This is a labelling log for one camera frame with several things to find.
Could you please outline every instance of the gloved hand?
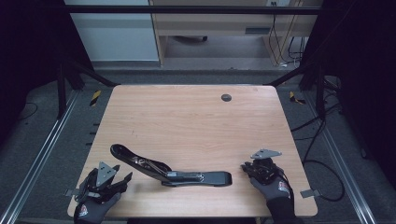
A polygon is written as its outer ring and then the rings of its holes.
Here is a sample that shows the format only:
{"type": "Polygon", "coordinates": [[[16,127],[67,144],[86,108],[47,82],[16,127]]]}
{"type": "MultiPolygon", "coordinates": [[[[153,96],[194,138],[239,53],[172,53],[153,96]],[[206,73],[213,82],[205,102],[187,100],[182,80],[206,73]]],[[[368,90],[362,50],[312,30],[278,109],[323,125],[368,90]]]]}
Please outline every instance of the gloved hand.
{"type": "Polygon", "coordinates": [[[89,198],[79,210],[77,224],[100,224],[105,218],[107,211],[116,204],[120,197],[121,194],[116,193],[105,203],[96,203],[89,198]]]}
{"type": "Polygon", "coordinates": [[[264,195],[264,198],[267,202],[281,197],[290,198],[290,189],[289,185],[277,176],[275,180],[269,184],[264,185],[257,181],[254,177],[250,178],[250,183],[260,191],[261,194],[264,195]]]}

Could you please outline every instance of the gray carpet floor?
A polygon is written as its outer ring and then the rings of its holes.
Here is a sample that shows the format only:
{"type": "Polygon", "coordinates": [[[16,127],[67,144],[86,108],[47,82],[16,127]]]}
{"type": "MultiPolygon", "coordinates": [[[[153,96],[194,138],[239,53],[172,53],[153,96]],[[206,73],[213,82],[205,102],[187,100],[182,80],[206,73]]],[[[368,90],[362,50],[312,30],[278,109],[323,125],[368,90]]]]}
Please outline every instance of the gray carpet floor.
{"type": "MultiPolygon", "coordinates": [[[[163,69],[134,71],[105,71],[104,77],[122,84],[252,84],[261,85],[285,74],[287,71],[270,69],[176,69],[172,64],[163,69]]],[[[89,77],[84,77],[86,86],[78,92],[77,104],[66,122],[39,178],[22,208],[17,223],[72,223],[66,214],[70,198],[64,197],[66,189],[73,188],[78,181],[83,164],[90,151],[90,143],[104,114],[106,104],[112,92],[89,77]],[[90,106],[92,95],[100,90],[96,106],[90,106]]],[[[279,99],[284,108],[290,128],[295,128],[312,119],[315,114],[309,104],[301,105],[290,101],[293,91],[297,99],[309,100],[315,94],[312,91],[300,91],[296,81],[290,81],[277,87],[279,99]]],[[[0,212],[3,213],[28,173],[35,156],[45,142],[57,115],[56,83],[51,82],[30,92],[21,120],[15,125],[13,134],[0,148],[0,212]]],[[[330,95],[327,107],[336,105],[338,100],[330,95]]],[[[359,185],[364,199],[368,203],[377,223],[396,223],[396,191],[382,175],[375,161],[361,157],[360,146],[350,130],[346,118],[337,107],[326,118],[326,130],[339,148],[347,167],[359,185]]],[[[307,151],[310,137],[318,130],[318,123],[293,132],[295,144],[301,158],[307,151]]],[[[322,161],[335,170],[330,150],[321,133],[309,153],[308,159],[322,161]]],[[[307,163],[305,171],[313,189],[320,189],[326,197],[336,198],[341,193],[341,184],[335,175],[316,163],[307,163]]],[[[304,219],[305,223],[362,223],[357,209],[346,193],[340,202],[329,202],[316,198],[318,214],[304,219]]],[[[125,219],[109,220],[108,223],[125,223],[125,219]]]]}

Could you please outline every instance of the wooden table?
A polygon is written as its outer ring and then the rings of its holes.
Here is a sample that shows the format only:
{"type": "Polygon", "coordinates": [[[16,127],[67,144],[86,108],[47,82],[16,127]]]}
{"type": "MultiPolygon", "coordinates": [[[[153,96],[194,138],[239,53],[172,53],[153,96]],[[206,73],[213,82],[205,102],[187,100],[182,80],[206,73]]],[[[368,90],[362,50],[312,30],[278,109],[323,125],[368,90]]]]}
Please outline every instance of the wooden table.
{"type": "MultiPolygon", "coordinates": [[[[263,196],[251,186],[240,165],[261,148],[281,151],[274,157],[295,192],[297,216],[317,213],[276,89],[270,86],[118,86],[114,88],[80,183],[99,161],[120,164],[113,183],[134,172],[109,217],[269,217],[263,196]],[[232,100],[224,102],[222,94],[232,100]],[[162,161],[178,171],[227,171],[229,187],[168,188],[110,154],[122,144],[135,154],[162,161]]],[[[71,201],[68,214],[73,216],[71,201]]]]}

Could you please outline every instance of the floor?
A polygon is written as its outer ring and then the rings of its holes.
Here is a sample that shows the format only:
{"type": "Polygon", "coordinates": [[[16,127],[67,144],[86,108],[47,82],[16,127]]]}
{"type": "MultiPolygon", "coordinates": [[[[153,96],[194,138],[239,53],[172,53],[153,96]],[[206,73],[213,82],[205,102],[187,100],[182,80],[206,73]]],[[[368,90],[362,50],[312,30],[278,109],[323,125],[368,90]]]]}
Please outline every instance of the floor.
{"type": "MultiPolygon", "coordinates": [[[[299,51],[296,39],[290,52],[299,51]]],[[[134,69],[98,70],[104,77],[122,84],[250,84],[269,83],[298,66],[298,60],[284,55],[287,66],[273,66],[260,37],[209,36],[172,37],[162,66],[134,69]]],[[[71,91],[71,110],[61,123],[56,119],[56,83],[33,90],[13,134],[0,148],[1,223],[72,223],[65,213],[70,202],[64,190],[73,188],[94,140],[111,94],[111,88],[84,76],[83,91],[71,91]],[[95,91],[101,90],[96,106],[89,106],[95,91]]],[[[336,83],[336,78],[329,77],[336,83]]],[[[299,77],[277,87],[290,128],[316,116],[315,92],[300,91],[299,77]],[[290,100],[290,92],[300,104],[290,100]]],[[[326,92],[326,106],[335,107],[326,117],[325,128],[312,145],[309,159],[327,164],[340,176],[346,188],[339,202],[317,197],[318,214],[305,217],[305,223],[396,223],[396,192],[381,174],[375,161],[361,157],[360,146],[337,105],[333,92],[326,92]]],[[[304,157],[319,122],[292,132],[304,157]]],[[[323,196],[337,198],[342,192],[337,175],[318,163],[305,166],[313,189],[323,196]]],[[[125,223],[111,219],[108,223],[125,223]]]]}

